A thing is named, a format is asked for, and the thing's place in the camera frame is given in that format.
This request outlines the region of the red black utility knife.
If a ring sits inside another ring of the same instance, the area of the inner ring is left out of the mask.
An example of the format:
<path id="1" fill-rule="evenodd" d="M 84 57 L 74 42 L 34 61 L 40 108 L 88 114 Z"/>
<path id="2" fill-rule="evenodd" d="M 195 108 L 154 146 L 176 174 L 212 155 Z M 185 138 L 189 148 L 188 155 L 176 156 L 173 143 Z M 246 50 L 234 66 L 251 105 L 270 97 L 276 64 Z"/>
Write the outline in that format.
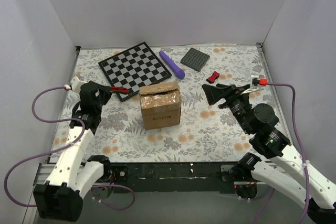
<path id="1" fill-rule="evenodd" d="M 125 87 L 111 87 L 111 92 L 112 93 L 122 93 L 122 94 L 128 94 L 129 93 L 129 89 L 125 88 Z"/>

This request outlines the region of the brown cardboard express box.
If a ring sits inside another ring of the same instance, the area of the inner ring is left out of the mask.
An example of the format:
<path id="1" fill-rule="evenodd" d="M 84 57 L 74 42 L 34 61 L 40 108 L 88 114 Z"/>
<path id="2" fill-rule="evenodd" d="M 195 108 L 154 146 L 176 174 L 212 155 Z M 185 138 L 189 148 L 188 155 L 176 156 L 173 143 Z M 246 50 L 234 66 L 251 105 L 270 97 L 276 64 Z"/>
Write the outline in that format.
<path id="1" fill-rule="evenodd" d="M 139 96 L 146 130 L 176 126 L 180 123 L 182 96 L 178 82 L 143 86 Z"/>

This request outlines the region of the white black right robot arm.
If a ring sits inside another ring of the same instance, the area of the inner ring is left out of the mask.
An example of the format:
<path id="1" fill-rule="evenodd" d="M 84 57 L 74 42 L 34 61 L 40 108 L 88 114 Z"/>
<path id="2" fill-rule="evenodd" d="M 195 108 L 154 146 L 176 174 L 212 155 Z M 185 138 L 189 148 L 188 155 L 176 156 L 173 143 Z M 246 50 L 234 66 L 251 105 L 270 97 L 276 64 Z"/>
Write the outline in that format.
<path id="1" fill-rule="evenodd" d="M 245 134 L 252 135 L 250 145 L 258 153 L 245 154 L 228 171 L 234 180 L 251 178 L 268 184 L 303 208 L 303 215 L 314 223 L 335 223 L 335 183 L 323 176 L 297 151 L 282 132 L 273 108 L 265 103 L 252 106 L 249 85 L 204 84 L 209 105 L 221 99 L 220 109 L 230 109 Z"/>

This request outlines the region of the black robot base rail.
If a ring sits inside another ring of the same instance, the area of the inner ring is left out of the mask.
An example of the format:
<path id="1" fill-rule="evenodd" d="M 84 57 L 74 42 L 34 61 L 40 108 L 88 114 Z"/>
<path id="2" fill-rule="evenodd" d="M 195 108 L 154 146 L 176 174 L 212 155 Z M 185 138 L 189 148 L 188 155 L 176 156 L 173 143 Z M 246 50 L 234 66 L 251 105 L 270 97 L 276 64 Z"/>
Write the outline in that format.
<path id="1" fill-rule="evenodd" d="M 257 182 L 232 170 L 235 162 L 104 162 L 99 183 L 117 184 L 136 193 L 204 192 L 255 198 Z"/>

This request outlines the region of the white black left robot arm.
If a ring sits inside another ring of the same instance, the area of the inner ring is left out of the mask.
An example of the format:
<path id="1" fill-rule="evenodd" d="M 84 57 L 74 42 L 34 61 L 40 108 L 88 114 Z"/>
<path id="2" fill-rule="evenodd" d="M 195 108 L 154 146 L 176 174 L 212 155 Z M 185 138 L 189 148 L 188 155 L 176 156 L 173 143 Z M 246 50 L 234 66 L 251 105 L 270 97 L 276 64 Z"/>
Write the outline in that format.
<path id="1" fill-rule="evenodd" d="M 35 186 L 33 195 L 41 218 L 75 222 L 80 217 L 87 192 L 95 182 L 107 182 L 112 175 L 108 168 L 109 158 L 103 155 L 91 156 L 81 166 L 112 90 L 93 81 L 77 80 L 70 88 L 79 94 L 80 100 L 71 113 L 65 149 L 45 182 Z"/>

